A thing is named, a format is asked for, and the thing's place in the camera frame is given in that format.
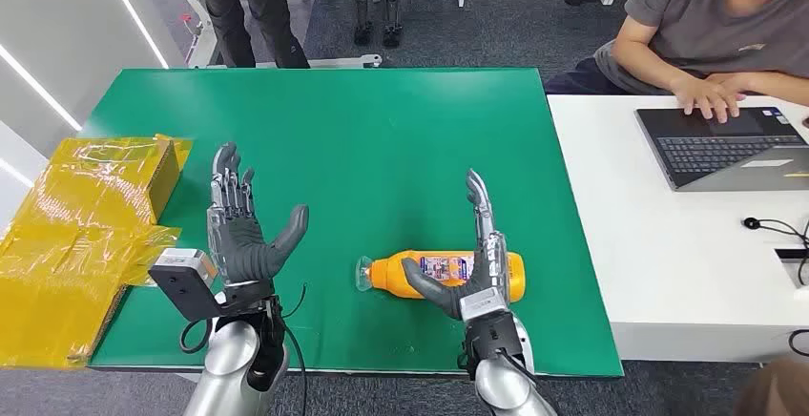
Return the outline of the person's hand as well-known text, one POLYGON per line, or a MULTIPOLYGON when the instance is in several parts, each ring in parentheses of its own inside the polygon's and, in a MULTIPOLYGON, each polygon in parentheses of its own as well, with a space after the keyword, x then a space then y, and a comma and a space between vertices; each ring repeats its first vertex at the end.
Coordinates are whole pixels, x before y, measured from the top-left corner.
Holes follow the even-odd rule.
POLYGON ((744 85, 740 73, 715 73, 705 79, 683 74, 668 84, 668 90, 685 115, 698 114, 705 120, 726 123, 740 116, 738 102, 745 97, 744 85))

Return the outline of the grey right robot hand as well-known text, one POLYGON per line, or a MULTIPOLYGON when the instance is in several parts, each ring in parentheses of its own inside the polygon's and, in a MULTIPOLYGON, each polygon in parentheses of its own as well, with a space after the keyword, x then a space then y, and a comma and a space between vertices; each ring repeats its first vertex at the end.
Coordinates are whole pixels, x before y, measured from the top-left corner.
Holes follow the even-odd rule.
POLYGON ((509 301, 508 250, 505 236, 495 228, 487 186, 472 169, 467 171, 466 184, 476 231, 476 248, 469 279, 460 286, 446 286, 426 275, 414 259, 401 260, 407 283, 425 300, 458 321, 463 318, 462 299, 466 297, 494 288, 499 291, 503 303, 509 301))

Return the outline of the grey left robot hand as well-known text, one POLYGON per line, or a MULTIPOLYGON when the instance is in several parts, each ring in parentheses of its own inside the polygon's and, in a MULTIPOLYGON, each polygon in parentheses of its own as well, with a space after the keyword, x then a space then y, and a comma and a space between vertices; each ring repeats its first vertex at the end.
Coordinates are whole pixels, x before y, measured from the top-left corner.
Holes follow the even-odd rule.
POLYGON ((254 202, 254 170, 242 174, 239 165, 234 142, 218 148, 206 211, 209 255, 227 285, 271 281, 300 244, 309 223, 309 207, 299 204, 279 234, 266 240, 254 202))

